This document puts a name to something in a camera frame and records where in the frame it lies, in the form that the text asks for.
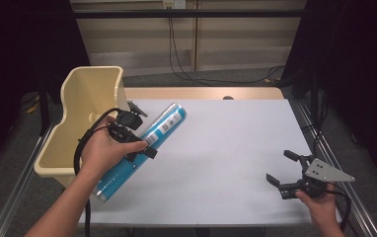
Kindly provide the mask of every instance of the cable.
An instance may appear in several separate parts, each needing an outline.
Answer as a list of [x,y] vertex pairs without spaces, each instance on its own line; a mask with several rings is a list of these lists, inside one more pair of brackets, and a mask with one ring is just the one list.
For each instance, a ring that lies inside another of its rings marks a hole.
[[310,131],[314,128],[315,128],[315,126],[313,124],[300,127],[300,129],[302,130],[303,133],[306,133],[306,132],[308,132],[308,131]]
[[[81,159],[81,153],[84,150],[85,145],[90,140],[91,136],[94,134],[94,132],[106,128],[106,126],[102,126],[96,129],[97,125],[100,123],[101,120],[103,120],[105,117],[107,117],[111,112],[120,112],[119,108],[113,108],[106,112],[104,112],[94,123],[93,125],[85,132],[84,136],[79,139],[77,148],[75,149],[74,153],[74,173],[75,176],[78,175],[80,172],[80,159]],[[90,199],[87,200],[87,203],[85,205],[85,236],[90,237],[90,221],[91,221],[91,204]]]
[[[334,183],[330,183],[330,184],[334,185],[335,187],[337,187],[338,189],[340,189],[340,190],[342,191],[343,194],[345,194],[345,190],[344,190],[342,187],[340,187],[339,185],[334,184]],[[357,231],[355,230],[354,226],[352,226],[352,224],[349,222],[348,217],[347,217],[346,223],[347,223],[348,226],[351,228],[351,231],[353,232],[354,236],[358,237],[359,235],[358,235]]]
[[337,184],[334,184],[334,183],[329,183],[329,184],[332,184],[335,187],[339,188],[342,191],[342,193],[341,192],[336,192],[336,191],[325,190],[326,193],[332,194],[332,195],[336,195],[336,196],[342,196],[345,199],[345,203],[346,203],[345,213],[344,213],[344,215],[342,217],[341,225],[339,226],[339,228],[343,232],[344,229],[345,229],[345,226],[348,223],[348,217],[349,217],[349,214],[351,212],[351,202],[352,202],[352,199],[349,196],[347,196],[345,194],[345,191],[340,186],[338,186]]
[[[336,200],[336,205],[337,205],[337,210],[339,211],[340,215],[344,215],[343,210],[339,207],[339,202]],[[354,226],[351,224],[351,222],[348,220],[347,224],[349,228],[351,229],[352,233],[354,234],[355,237],[359,237],[359,234],[357,233],[357,230],[355,230]]]
[[[186,74],[186,72],[183,70],[183,67],[180,63],[180,59],[179,59],[179,55],[177,53],[177,46],[176,46],[176,40],[175,40],[175,36],[174,36],[174,24],[173,24],[173,18],[169,18],[169,32],[170,32],[170,65],[171,65],[171,69],[173,71],[173,73],[179,77],[180,79],[183,79],[183,80],[188,80],[188,81],[194,81],[194,82],[197,82],[197,83],[200,83],[200,84],[203,84],[205,86],[209,86],[211,87],[212,85],[206,83],[206,82],[222,82],[222,83],[238,83],[238,84],[251,84],[251,83],[257,83],[257,82],[261,82],[267,78],[270,78],[271,75],[273,75],[275,72],[277,72],[280,68],[283,68],[284,65],[279,65],[279,66],[273,66],[271,67],[269,70],[268,70],[268,73],[267,73],[267,76],[263,77],[263,78],[259,78],[257,80],[252,80],[252,81],[229,81],[229,80],[216,80],[216,79],[205,79],[205,78],[191,78],[190,76],[188,76]],[[174,70],[174,67],[173,67],[173,63],[172,63],[172,50],[173,50],[173,46],[174,46],[174,52],[175,52],[175,55],[176,55],[176,58],[177,58],[177,62],[179,64],[179,67],[180,67],[180,70],[183,72],[183,74],[186,76],[186,77],[182,77],[180,75],[177,74],[177,72]]]
[[309,60],[303,60],[296,71],[291,73],[291,75],[289,75],[289,77],[287,78],[283,77],[284,79],[276,83],[274,87],[283,88],[283,87],[291,86],[294,83],[294,81],[297,80],[296,78],[303,77],[305,72],[310,70],[311,64],[312,63]]
[[323,125],[325,119],[328,117],[328,108],[329,107],[328,107],[328,102],[327,102],[327,94],[325,92],[323,93],[321,106],[318,107],[318,108],[321,108],[321,110],[319,111],[317,121],[314,121],[316,123],[316,125],[314,125],[314,124],[309,125],[309,126],[312,126],[312,128],[316,130],[315,139],[314,139],[314,146],[313,146],[313,154],[314,155],[317,155],[317,142],[318,142],[320,136],[322,135],[322,125]]
[[[174,38],[174,27],[173,27],[173,19],[172,18],[169,18],[168,19],[168,24],[169,24],[169,29],[170,29],[170,66],[171,66],[171,70],[173,71],[173,73],[177,76],[177,77],[179,77],[180,79],[183,79],[183,80],[188,80],[188,81],[195,81],[195,82],[197,82],[197,83],[200,83],[200,84],[203,84],[203,85],[205,85],[205,86],[211,86],[211,85],[209,85],[209,84],[207,84],[207,83],[204,83],[204,82],[201,82],[201,81],[199,81],[198,79],[196,80],[196,79],[193,79],[193,78],[191,78],[191,77],[189,77],[186,73],[185,73],[185,71],[183,70],[183,68],[182,68],[182,65],[180,64],[180,59],[179,59],[179,55],[177,54],[177,46],[176,46],[176,40],[175,40],[175,38]],[[174,67],[173,67],[173,61],[172,61],[172,59],[171,59],[171,51],[172,51],[172,48],[173,48],[173,45],[174,45],[174,52],[175,52],[175,55],[176,55],[176,57],[177,57],[177,62],[179,63],[179,66],[180,66],[180,69],[182,70],[182,72],[187,76],[187,78],[184,78],[184,77],[181,77],[179,74],[177,74],[177,72],[174,70]]]

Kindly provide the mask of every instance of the wall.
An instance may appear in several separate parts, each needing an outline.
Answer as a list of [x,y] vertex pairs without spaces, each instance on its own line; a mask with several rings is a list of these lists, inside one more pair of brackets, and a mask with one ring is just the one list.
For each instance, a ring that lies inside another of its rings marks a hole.
[[[188,9],[303,9],[305,0],[187,0]],[[162,1],[71,0],[74,10],[162,9]],[[298,18],[173,19],[183,69],[285,64]],[[168,19],[78,20],[92,65],[120,65],[126,75],[171,72]],[[173,65],[178,62],[172,52]]]

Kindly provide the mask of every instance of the white tabletop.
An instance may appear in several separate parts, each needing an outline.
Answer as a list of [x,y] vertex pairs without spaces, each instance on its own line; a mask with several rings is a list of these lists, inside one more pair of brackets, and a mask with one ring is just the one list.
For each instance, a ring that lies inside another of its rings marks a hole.
[[106,203],[94,197],[92,224],[271,226],[310,223],[298,199],[283,200],[265,180],[301,178],[284,150],[311,154],[287,100],[134,100],[148,126],[172,102],[188,117]]

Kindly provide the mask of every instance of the beige plastic container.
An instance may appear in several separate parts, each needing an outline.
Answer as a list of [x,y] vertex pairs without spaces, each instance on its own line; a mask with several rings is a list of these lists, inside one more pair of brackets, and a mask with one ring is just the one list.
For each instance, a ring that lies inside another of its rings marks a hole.
[[105,111],[119,107],[129,110],[117,66],[78,67],[61,88],[62,121],[55,126],[36,162],[35,171],[54,178],[64,187],[74,179],[75,149],[85,131]]

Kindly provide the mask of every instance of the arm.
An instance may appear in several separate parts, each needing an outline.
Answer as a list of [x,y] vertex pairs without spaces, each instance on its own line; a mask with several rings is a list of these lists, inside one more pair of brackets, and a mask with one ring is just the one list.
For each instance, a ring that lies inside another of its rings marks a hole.
[[[99,127],[108,125],[109,119],[112,118],[101,121]],[[84,206],[103,174],[125,154],[146,146],[145,141],[118,143],[106,128],[95,132],[82,152],[80,173],[26,236],[73,236]]]
[[[328,184],[328,190],[333,191],[334,186]],[[296,192],[296,196],[304,202],[311,213],[312,222],[321,231],[324,237],[343,237],[336,219],[336,196],[326,194],[321,199],[311,199],[305,193]]]

